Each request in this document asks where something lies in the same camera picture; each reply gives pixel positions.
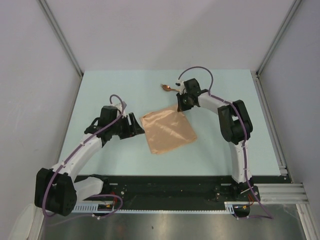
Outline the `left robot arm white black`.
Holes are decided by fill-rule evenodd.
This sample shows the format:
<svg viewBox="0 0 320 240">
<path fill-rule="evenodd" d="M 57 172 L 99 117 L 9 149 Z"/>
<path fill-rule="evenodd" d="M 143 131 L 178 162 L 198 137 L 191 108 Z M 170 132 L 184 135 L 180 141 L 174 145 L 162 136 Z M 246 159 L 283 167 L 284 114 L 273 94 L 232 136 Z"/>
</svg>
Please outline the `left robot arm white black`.
<svg viewBox="0 0 320 240">
<path fill-rule="evenodd" d="M 105 200 L 111 188 L 107 178 L 92 174 L 76 181 L 82 168 L 105 144 L 117 136 L 120 140 L 144 134 L 134 113 L 126 114 L 120 105 L 103 106 L 100 115 L 85 129 L 79 145 L 62 162 L 49 169 L 41 168 L 36 175 L 34 204 L 48 212 L 68 216 L 82 200 L 96 196 Z"/>
</svg>

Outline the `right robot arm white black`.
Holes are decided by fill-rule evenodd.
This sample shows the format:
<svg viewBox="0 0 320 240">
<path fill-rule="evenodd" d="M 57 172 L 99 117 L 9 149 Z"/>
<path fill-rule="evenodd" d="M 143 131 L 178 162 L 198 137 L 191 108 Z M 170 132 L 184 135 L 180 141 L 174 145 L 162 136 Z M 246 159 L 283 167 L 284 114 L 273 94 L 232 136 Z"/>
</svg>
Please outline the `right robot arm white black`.
<svg viewBox="0 0 320 240">
<path fill-rule="evenodd" d="M 253 187 L 252 174 L 249 170 L 248 140 L 253 131 L 253 125 L 246 106 L 242 100 L 230 102 L 201 89 L 194 78 L 178 80 L 176 85 L 179 93 L 176 94 L 179 112 L 190 110 L 197 106 L 205 108 L 218 115 L 220 132 L 229 143 L 231 152 L 232 174 L 236 185 L 230 188 L 231 196 L 242 201 Z"/>
</svg>

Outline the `peach satin napkin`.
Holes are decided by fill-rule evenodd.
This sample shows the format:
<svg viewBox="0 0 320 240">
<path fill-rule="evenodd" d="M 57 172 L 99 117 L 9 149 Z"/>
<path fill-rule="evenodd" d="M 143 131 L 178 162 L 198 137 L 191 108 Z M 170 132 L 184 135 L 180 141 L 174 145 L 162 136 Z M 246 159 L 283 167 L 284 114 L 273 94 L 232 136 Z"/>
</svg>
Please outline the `peach satin napkin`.
<svg viewBox="0 0 320 240">
<path fill-rule="evenodd" d="M 197 140 L 187 117 L 172 105 L 140 118 L 152 154 L 160 155 Z"/>
</svg>

